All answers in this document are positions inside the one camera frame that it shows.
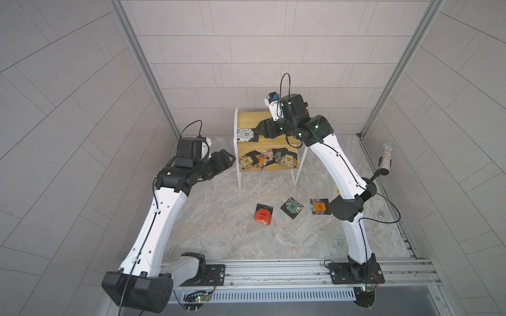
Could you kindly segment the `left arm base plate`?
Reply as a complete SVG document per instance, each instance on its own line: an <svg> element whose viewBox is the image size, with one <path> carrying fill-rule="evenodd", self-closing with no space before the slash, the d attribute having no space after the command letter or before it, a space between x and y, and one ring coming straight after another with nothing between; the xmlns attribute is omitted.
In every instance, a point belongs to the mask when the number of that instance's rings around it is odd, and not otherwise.
<svg viewBox="0 0 506 316"><path fill-rule="evenodd" d="M207 265L204 271L200 271L201 276L185 281L182 287L221 287L224 285L226 265Z"/></svg>

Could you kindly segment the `orange label tea bag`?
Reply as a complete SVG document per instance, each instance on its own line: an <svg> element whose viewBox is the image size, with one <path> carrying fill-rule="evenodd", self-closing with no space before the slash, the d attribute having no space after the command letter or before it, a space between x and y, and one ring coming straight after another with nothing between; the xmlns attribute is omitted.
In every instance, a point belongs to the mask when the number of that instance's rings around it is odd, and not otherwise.
<svg viewBox="0 0 506 316"><path fill-rule="evenodd" d="M330 215L328 199L311 199L311 212L313 215Z"/></svg>

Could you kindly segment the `green label tea bag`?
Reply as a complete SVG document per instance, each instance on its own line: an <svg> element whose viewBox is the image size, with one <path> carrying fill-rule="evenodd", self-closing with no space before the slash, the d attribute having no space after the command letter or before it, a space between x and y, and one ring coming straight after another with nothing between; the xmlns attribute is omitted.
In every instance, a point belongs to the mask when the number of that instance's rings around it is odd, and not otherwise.
<svg viewBox="0 0 506 316"><path fill-rule="evenodd" d="M293 197L289 197L281 206L281 210L291 219L295 219L304 209L304 205L296 201Z"/></svg>

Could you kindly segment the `red tea bag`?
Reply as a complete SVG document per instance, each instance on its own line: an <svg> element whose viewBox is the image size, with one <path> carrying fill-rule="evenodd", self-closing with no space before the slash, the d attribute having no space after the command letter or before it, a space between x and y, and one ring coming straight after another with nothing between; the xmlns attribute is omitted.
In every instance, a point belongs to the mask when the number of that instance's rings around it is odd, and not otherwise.
<svg viewBox="0 0 506 316"><path fill-rule="evenodd" d="M264 205L264 204L257 204L255 214L254 214L254 220L257 223L270 225L273 212L274 212L274 208L272 208L271 206Z"/></svg>

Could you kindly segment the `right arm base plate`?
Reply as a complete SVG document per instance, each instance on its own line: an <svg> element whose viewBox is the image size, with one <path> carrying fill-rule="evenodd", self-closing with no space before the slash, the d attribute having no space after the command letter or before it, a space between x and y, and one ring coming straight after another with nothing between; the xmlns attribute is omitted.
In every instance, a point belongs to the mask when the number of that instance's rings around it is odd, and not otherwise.
<svg viewBox="0 0 506 316"><path fill-rule="evenodd" d="M385 283L379 263L373 261L367 265L350 263L325 263L333 284L373 284Z"/></svg>

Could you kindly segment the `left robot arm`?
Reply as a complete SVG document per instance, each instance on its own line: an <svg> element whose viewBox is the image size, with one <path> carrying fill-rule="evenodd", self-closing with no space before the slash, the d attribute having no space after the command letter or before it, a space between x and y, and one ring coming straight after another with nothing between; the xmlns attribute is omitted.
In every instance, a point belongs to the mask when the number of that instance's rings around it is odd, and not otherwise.
<svg viewBox="0 0 506 316"><path fill-rule="evenodd" d="M120 309L161 313L175 288L204 282L204 255L187 252L163 265L163 253L191 188L198 182L212 180L234 162L234 155L226 150L200 159L173 157L157 174L152 184L152 204L132 250L118 270L108 271L101 283Z"/></svg>

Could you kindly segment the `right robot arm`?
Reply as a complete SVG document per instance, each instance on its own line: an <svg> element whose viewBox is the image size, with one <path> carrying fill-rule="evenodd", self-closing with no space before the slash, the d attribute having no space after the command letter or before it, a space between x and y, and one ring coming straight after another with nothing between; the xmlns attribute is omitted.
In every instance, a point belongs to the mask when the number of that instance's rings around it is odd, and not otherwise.
<svg viewBox="0 0 506 316"><path fill-rule="evenodd" d="M367 189L367 182L358 175L344 154L334 131L323 116L304 117L301 121L268 118L254 129L265 138L292 136L310 148L327 168L337 185L339 195L329 203L331 214L341 221L349 249L349 259L363 265L372 250L361 225L365 201L376 193Z"/></svg>

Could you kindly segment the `black green tea bag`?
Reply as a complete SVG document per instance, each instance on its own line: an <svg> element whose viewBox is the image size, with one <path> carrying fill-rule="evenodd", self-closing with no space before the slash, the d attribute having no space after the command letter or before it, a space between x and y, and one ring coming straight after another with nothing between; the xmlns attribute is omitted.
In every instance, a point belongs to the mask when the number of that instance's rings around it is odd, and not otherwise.
<svg viewBox="0 0 506 316"><path fill-rule="evenodd" d="M249 142L259 142L261 136L262 134L257 129L252 129L252 137Z"/></svg>

